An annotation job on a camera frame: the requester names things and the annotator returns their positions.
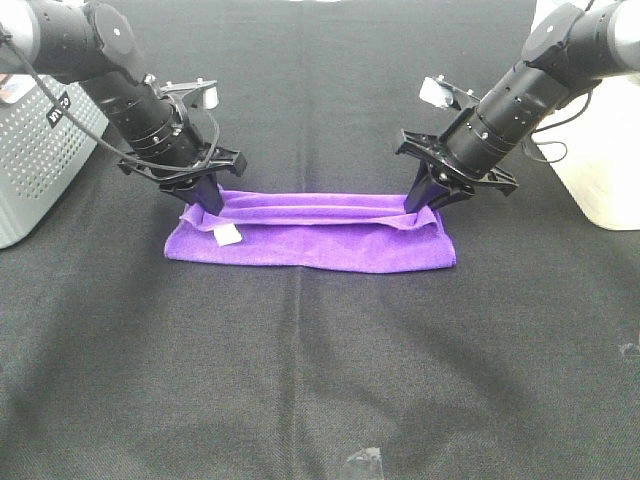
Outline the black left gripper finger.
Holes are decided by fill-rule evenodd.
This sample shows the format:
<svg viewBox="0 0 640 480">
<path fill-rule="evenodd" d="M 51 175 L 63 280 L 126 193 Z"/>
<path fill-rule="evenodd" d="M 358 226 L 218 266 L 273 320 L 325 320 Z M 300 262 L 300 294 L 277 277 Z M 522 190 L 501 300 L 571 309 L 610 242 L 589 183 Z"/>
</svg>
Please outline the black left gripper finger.
<svg viewBox="0 0 640 480">
<path fill-rule="evenodd" d="M 194 205 L 200 202 L 198 196 L 198 188 L 196 183 L 166 183 L 160 184 L 159 190 L 163 193 L 171 195 L 186 204 Z"/>
<path fill-rule="evenodd" d="M 194 202 L 212 215 L 219 215 L 224 208 L 224 200 L 220 194 L 215 173 L 199 177 L 195 182 L 192 193 Z"/>
</svg>

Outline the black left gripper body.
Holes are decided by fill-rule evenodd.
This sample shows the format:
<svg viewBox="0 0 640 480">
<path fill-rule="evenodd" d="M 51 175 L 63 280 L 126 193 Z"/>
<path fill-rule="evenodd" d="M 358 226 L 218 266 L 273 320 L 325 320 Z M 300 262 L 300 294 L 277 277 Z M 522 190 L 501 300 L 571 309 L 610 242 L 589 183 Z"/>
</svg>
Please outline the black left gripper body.
<svg viewBox="0 0 640 480">
<path fill-rule="evenodd" d="M 160 186 L 186 184 L 188 181 L 191 181 L 190 186 L 194 186 L 202 177 L 221 170 L 240 177 L 247 167 L 247 160 L 240 151 L 206 144 L 201 154 L 186 166 L 162 165 L 143 161 L 138 156 L 122 158 L 117 166 L 126 175 L 137 173 Z"/>
</svg>

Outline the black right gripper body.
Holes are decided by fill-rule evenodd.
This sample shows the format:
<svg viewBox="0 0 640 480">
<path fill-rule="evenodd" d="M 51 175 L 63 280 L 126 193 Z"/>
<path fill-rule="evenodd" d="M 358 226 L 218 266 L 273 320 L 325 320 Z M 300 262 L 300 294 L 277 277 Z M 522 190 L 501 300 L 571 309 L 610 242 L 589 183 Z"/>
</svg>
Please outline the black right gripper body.
<svg viewBox="0 0 640 480">
<path fill-rule="evenodd" d="M 440 142 L 436 135 L 410 132 L 401 129 L 397 136 L 397 154 L 407 154 L 420 163 L 430 165 L 433 180 L 444 183 L 449 178 L 457 179 L 474 187 L 474 195 L 478 189 L 494 189 L 504 196 L 515 191 L 519 184 L 507 171 L 494 166 L 480 178 L 474 178 L 470 173 L 464 173 L 462 168 L 454 163 L 455 157 L 448 147 Z"/>
</svg>

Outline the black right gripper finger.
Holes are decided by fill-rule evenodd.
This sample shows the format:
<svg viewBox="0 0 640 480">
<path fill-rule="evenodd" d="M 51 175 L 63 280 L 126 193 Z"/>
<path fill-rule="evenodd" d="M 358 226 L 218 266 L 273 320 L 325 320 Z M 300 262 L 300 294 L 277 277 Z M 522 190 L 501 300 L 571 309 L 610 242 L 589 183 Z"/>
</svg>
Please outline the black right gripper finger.
<svg viewBox="0 0 640 480">
<path fill-rule="evenodd" d="M 439 185 L 431 176 L 430 165 L 421 162 L 403 206 L 406 213 L 416 213 L 439 196 Z"/>
<path fill-rule="evenodd" d="M 431 210 L 439 210 L 449 204 L 470 199 L 474 187 L 457 179 L 449 178 L 444 183 L 434 180 L 427 190 L 427 205 Z"/>
</svg>

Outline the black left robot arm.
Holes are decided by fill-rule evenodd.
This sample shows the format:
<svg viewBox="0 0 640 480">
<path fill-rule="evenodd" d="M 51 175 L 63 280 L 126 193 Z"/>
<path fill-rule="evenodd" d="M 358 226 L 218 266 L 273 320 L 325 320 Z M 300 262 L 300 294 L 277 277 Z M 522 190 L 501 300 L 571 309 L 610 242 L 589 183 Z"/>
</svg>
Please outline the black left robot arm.
<svg viewBox="0 0 640 480">
<path fill-rule="evenodd" d="M 219 146 L 210 111 L 217 84 L 199 79 L 160 85 L 145 67 L 127 19 L 97 1 L 4 1 L 1 71 L 28 74 L 56 108 L 42 81 L 78 84 L 130 146 L 119 168 L 155 182 L 183 202 L 219 214 L 224 201 L 216 174 L 241 175 L 243 155 Z"/>
</svg>

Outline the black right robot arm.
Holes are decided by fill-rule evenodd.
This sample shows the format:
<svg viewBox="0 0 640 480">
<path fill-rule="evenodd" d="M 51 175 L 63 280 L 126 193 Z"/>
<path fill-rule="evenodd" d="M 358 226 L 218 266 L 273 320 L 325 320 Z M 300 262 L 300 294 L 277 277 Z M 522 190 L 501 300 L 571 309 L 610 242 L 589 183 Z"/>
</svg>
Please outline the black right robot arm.
<svg viewBox="0 0 640 480">
<path fill-rule="evenodd" d="M 458 115 L 439 135 L 402 131 L 398 153 L 419 160 L 404 201 L 415 213 L 467 200 L 478 187 L 504 195 L 518 186 L 498 164 L 538 125 L 607 77 L 639 70 L 639 4 L 582 9 L 564 3 L 532 31 L 520 58 L 483 97 L 428 77 L 422 99 Z"/>
</svg>

